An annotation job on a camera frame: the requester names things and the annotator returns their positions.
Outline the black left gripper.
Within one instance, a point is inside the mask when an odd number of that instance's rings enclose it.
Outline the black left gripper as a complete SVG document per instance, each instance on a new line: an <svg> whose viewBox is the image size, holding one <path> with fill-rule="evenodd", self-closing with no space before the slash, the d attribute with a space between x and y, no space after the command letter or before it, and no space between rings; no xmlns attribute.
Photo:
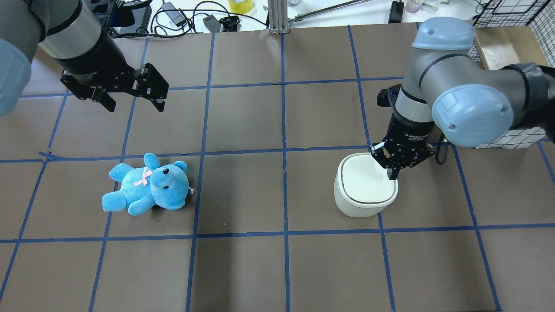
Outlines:
<svg viewBox="0 0 555 312"><path fill-rule="evenodd" d="M153 64L133 69L105 30L95 45L83 55L61 59L64 69L60 81L78 99L91 99L114 112L116 101L111 92L123 92L149 100L163 112L169 84Z"/></svg>

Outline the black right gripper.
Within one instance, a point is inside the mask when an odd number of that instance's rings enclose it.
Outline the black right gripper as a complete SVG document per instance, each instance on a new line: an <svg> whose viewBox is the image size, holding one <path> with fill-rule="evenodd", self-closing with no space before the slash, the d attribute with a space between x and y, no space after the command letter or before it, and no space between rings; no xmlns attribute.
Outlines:
<svg viewBox="0 0 555 312"><path fill-rule="evenodd" d="M435 154L428 137L433 122L412 122L392 113L382 142L372 144L370 153L390 180L396 180L401 170L414 167Z"/></svg>

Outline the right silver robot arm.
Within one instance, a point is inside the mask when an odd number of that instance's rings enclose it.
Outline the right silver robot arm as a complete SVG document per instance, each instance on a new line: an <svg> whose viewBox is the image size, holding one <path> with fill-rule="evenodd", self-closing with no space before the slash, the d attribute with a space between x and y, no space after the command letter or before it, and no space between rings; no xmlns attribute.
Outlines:
<svg viewBox="0 0 555 312"><path fill-rule="evenodd" d="M539 127L554 140L554 69L533 62L480 69L468 51L474 28L465 20L436 16L425 20L412 43L401 84L377 95L392 115L372 157L390 180L435 150L428 144L437 126L452 144L475 148L509 130Z"/></svg>

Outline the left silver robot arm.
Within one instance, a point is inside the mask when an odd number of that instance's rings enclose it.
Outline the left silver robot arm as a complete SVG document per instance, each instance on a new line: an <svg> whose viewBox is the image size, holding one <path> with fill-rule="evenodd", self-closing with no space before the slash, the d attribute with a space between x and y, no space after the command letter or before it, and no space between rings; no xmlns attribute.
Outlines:
<svg viewBox="0 0 555 312"><path fill-rule="evenodd" d="M63 69L62 84L78 99L100 103L109 112L111 92L144 98L162 112L169 84L147 63L131 67L110 35L131 26L133 10L150 1L3 0L1 2L1 115L15 108L41 48Z"/></svg>

